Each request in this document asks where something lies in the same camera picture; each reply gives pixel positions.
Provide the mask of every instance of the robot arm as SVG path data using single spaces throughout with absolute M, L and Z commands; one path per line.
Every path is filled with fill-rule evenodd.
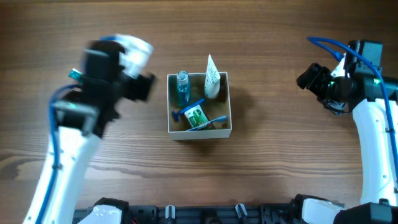
M 390 101 L 391 113 L 398 114 L 395 101 Z M 397 206 L 396 182 L 393 155 L 389 135 L 386 133 L 387 119 L 384 100 L 363 100 L 353 110 L 353 118 L 361 142 L 363 188 L 361 204 L 379 203 L 387 199 Z
M 352 41 L 349 46 L 381 71 L 382 44 L 367 40 Z M 383 78 L 393 120 L 398 120 L 398 81 Z M 369 67 L 347 55 L 330 72 L 314 63 L 297 79 L 300 88 L 317 95 L 317 100 L 334 114 L 353 113 L 361 142 L 363 193 L 361 203 L 388 200 L 397 205 L 396 171 L 387 125 L 384 98 L 378 80 Z
M 69 91 L 52 106 L 57 125 L 59 167 L 50 138 L 48 153 L 24 223 L 71 223 L 89 162 L 109 121 L 118 119 L 119 99 L 146 100 L 154 76 L 140 75 L 153 48 L 135 37 L 117 35 L 94 41 L 85 50 L 81 91 Z M 53 187 L 49 183 L 54 178 Z

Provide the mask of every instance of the white box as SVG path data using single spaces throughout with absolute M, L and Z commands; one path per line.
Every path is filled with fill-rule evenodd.
M 206 73 L 189 73 L 191 82 L 192 103 L 205 98 Z M 227 122 L 213 123 L 214 130 L 185 131 L 191 128 L 186 117 L 181 115 L 179 122 L 175 122 L 172 111 L 178 112 L 177 106 L 177 74 L 167 75 L 167 130 L 173 140 L 228 138 L 232 131 L 231 101 L 229 99 L 229 85 L 227 72 L 220 72 L 220 92 L 215 100 L 205 98 L 200 106 L 209 120 L 227 115 Z

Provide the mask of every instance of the green light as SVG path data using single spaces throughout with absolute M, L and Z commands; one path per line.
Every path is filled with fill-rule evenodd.
M 83 74 L 75 68 L 72 69 L 72 71 L 70 71 L 70 73 L 69 73 L 69 77 L 78 81 L 79 83 L 82 83 L 82 81 L 80 80 L 81 76 L 83 76 Z
M 77 108 L 76 104 L 74 104 L 74 103 L 69 103 L 69 106 L 72 107 L 72 108 L 74 108 L 74 109 Z

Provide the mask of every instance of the cable clip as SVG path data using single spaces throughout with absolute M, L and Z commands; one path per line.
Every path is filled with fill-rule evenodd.
M 60 164 L 59 166 L 53 165 L 52 169 L 60 170 L 60 169 L 62 169 L 62 164 Z
M 386 128 L 386 132 L 387 133 L 395 133 L 396 131 L 395 131 L 395 129 L 394 128 Z

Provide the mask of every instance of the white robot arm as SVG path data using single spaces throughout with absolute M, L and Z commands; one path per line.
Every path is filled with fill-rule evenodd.
M 302 218 L 308 223 L 332 224 L 349 223 L 344 221 L 347 219 L 364 223 L 391 216 L 392 207 L 397 206 L 398 199 L 395 163 L 398 159 L 398 139 L 394 134 L 398 127 L 398 81 L 393 78 L 381 80 L 376 76 L 379 75 L 376 73 L 381 72 L 382 44 L 367 40 L 351 41 L 351 53 L 341 60 L 342 55 L 317 41 L 339 47 L 342 46 L 341 43 L 322 38 L 308 39 L 330 51 L 340 63 L 332 72 L 313 63 L 298 77 L 297 85 L 316 94 L 317 100 L 334 114 L 352 112 L 361 143 L 363 191 L 361 205 L 346 211 L 330 202 L 307 198 L 302 203 Z M 375 207 L 380 208 L 380 211 L 387 211 L 387 215 L 372 217 L 374 211 L 371 209 Z M 370 220 L 360 221 L 363 217 Z
M 50 105 L 55 108 L 51 113 L 58 125 L 55 140 L 59 142 L 60 166 L 53 167 L 56 152 L 50 137 L 43 171 L 24 223 L 72 222 L 86 169 L 102 141 L 106 123 L 119 116 L 114 105 L 122 97 L 147 98 L 154 76 L 145 78 L 140 72 L 152 51 L 151 45 L 128 35 L 106 37 L 86 49 L 81 91 L 70 91 Z M 110 219 L 117 216 L 117 208 L 113 209 Z

